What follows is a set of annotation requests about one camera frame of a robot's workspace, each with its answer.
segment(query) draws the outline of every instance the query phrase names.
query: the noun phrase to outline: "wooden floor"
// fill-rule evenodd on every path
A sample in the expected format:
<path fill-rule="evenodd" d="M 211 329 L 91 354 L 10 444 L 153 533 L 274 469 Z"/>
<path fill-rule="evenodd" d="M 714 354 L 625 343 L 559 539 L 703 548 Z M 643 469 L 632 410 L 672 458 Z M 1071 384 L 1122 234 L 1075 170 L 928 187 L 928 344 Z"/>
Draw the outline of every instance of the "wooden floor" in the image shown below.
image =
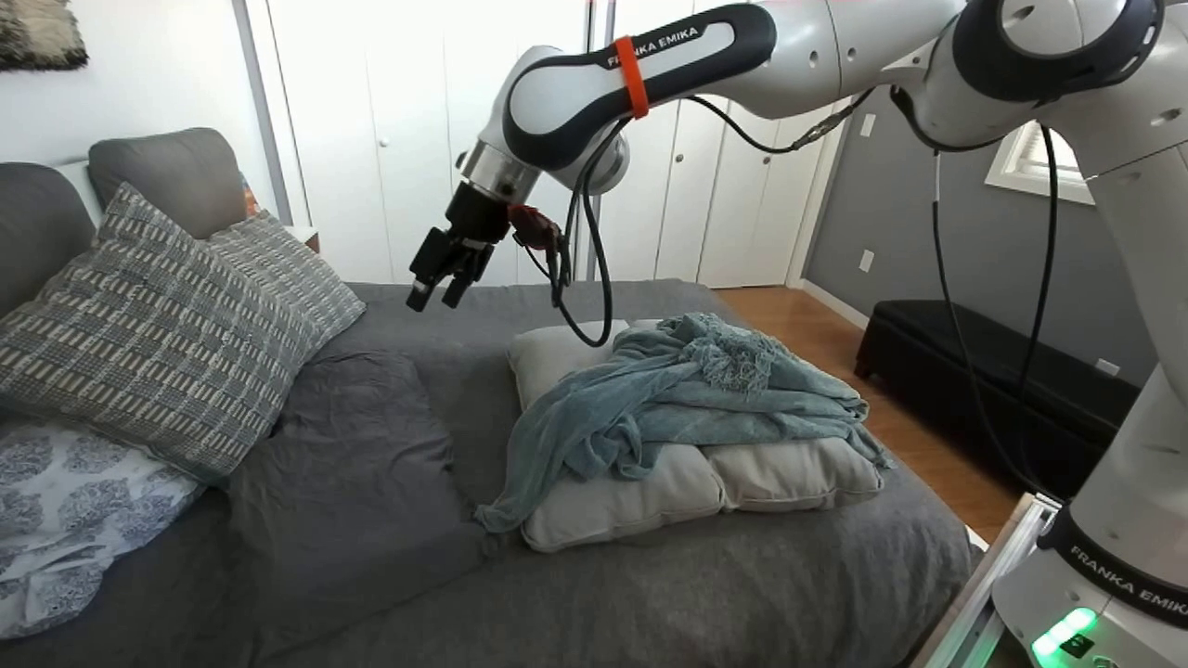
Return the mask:
<path fill-rule="evenodd" d="M 1016 489 L 977 469 L 959 444 L 928 431 L 876 387 L 855 375 L 862 329 L 802 291 L 717 291 L 755 329 L 849 384 L 868 401 L 868 431 L 894 449 L 981 539 L 996 542 L 1016 505 Z"/>

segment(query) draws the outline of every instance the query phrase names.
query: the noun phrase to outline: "crumpled blanket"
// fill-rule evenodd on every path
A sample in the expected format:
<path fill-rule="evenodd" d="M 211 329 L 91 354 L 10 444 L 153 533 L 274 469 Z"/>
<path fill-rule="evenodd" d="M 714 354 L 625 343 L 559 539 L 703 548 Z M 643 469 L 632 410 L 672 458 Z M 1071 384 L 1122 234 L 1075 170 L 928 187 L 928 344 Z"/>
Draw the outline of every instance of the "crumpled blanket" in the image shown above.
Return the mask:
<path fill-rule="evenodd" d="M 606 363 L 539 398 L 511 427 L 506 489 L 474 516 L 491 533 L 521 531 L 564 470 L 643 478 L 668 442 L 714 449 L 844 438 L 886 469 L 862 418 L 859 388 L 776 339 L 685 313 L 653 329 L 625 329 Z"/>

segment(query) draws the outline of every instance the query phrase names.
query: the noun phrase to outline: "gray comforter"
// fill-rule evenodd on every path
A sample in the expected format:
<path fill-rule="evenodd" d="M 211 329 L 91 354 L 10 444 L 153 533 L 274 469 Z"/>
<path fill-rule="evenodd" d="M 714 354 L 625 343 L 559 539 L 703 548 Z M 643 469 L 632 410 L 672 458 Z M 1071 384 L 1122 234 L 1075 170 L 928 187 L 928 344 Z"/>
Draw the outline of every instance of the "gray comforter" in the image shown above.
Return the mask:
<path fill-rule="evenodd" d="M 903 666 L 974 573 L 964 528 L 889 459 L 881 497 L 714 516 L 531 552 L 472 507 L 500 489 L 517 422 L 508 339 L 553 327 L 544 291 L 458 313 L 357 287 L 367 314 L 298 380 L 278 431 L 95 606 L 0 645 L 57 666 Z M 574 291 L 599 314 L 594 291 Z M 714 313 L 685 282 L 616 287 L 616 314 Z"/>

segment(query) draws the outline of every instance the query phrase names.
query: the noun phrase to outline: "bed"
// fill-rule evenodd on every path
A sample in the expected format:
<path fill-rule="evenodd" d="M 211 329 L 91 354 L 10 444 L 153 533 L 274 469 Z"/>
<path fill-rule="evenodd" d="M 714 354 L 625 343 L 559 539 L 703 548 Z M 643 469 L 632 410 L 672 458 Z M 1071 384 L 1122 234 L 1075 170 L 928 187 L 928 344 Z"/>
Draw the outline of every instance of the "bed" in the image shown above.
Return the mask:
<path fill-rule="evenodd" d="M 88 178 L 107 209 L 130 183 L 194 239 L 246 220 L 214 130 L 100 140 Z M 0 239 L 0 327 L 91 244 L 48 166 L 0 166 Z M 559 327 L 548 293 L 474 287 L 461 309 L 408 313 L 406 287 L 340 291 L 361 309 L 290 355 L 282 405 L 242 459 L 200 449 L 203 469 L 187 469 L 168 449 L 200 470 L 198 495 L 112 559 L 78 616 L 0 643 L 3 668 L 873 668 L 904 666 L 977 569 L 960 518 L 889 453 L 881 495 L 831 507 L 706 513 L 553 552 L 491 533 L 474 505 L 500 489 L 524 413 L 508 348 Z M 566 301 L 599 320 L 594 287 Z M 625 323 L 684 313 L 730 320 L 690 282 L 616 287 Z M 48 418 L 10 395 L 0 387 L 8 427 Z"/>

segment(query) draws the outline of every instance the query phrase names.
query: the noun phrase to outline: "robotic arm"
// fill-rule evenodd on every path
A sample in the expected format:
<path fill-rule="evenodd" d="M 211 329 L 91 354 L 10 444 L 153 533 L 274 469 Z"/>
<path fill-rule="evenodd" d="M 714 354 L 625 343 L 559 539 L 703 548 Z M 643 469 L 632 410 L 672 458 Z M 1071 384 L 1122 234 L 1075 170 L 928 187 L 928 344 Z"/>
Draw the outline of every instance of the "robotic arm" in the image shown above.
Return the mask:
<path fill-rule="evenodd" d="M 465 183 L 413 259 L 413 309 L 453 276 L 445 306 L 517 228 L 553 244 L 524 204 L 548 170 L 613 189 L 621 119 L 721 92 L 778 119 L 889 85 L 930 150 L 992 146 L 1040 119 L 1075 153 L 1128 265 L 1157 348 L 1111 453 L 1027 559 L 992 591 L 1040 666 L 1188 666 L 1188 4 L 1185 0 L 761 0 L 726 4 L 613 48 L 531 48 L 461 163 Z"/>

